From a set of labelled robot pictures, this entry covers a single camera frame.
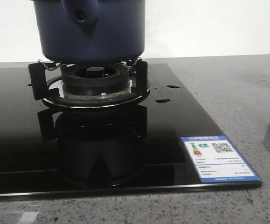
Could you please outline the right black gas burner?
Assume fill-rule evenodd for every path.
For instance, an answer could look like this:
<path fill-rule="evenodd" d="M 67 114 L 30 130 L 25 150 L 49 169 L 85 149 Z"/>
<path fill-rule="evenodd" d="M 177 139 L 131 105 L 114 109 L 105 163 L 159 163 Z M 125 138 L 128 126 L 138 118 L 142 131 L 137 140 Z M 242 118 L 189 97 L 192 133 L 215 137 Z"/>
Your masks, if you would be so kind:
<path fill-rule="evenodd" d="M 73 65 L 61 69 L 64 90 L 76 95 L 121 91 L 129 85 L 129 70 L 119 63 Z"/>

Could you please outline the dark blue cooking pot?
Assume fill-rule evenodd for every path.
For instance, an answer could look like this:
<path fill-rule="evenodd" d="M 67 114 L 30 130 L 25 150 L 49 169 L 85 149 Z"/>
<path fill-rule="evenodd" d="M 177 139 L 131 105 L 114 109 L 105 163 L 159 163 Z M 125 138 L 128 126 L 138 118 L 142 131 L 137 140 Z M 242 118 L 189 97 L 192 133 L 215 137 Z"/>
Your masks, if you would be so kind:
<path fill-rule="evenodd" d="M 61 63 L 111 63 L 145 49 L 144 0 L 35 0 L 43 55 Z"/>

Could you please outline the blue energy label sticker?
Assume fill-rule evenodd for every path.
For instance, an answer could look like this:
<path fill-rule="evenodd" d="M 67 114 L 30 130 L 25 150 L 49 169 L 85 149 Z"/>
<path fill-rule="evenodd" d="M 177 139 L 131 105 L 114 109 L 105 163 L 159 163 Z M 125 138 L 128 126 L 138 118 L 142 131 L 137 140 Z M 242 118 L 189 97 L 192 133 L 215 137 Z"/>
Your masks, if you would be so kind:
<path fill-rule="evenodd" d="M 227 136 L 181 139 L 202 183 L 261 180 Z"/>

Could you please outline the right black pot support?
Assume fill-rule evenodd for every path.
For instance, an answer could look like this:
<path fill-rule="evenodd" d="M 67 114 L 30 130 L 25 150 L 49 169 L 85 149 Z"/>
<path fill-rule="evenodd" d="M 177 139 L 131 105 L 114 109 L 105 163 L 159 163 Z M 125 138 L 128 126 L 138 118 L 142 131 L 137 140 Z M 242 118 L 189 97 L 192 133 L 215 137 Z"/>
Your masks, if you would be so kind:
<path fill-rule="evenodd" d="M 107 94 L 102 92 L 95 96 L 76 95 L 64 90 L 61 69 L 75 64 L 44 63 L 41 60 L 29 64 L 28 70 L 34 99 L 41 100 L 50 108 L 60 110 L 94 110 L 132 103 L 137 104 L 145 100 L 150 93 L 148 63 L 140 58 L 129 60 L 126 63 L 118 63 L 124 65 L 129 70 L 128 87 L 115 93 Z"/>

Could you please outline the black glass gas stove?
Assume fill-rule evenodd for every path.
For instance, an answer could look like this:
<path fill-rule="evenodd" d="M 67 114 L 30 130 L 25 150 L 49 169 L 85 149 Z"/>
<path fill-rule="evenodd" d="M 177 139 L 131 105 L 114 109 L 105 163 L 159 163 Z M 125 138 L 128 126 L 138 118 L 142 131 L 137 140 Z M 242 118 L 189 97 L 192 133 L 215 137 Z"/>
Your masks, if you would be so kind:
<path fill-rule="evenodd" d="M 181 138 L 225 134 L 166 64 L 148 76 L 142 103 L 79 113 L 34 100 L 27 68 L 0 68 L 0 198 L 262 184 L 202 183 Z"/>

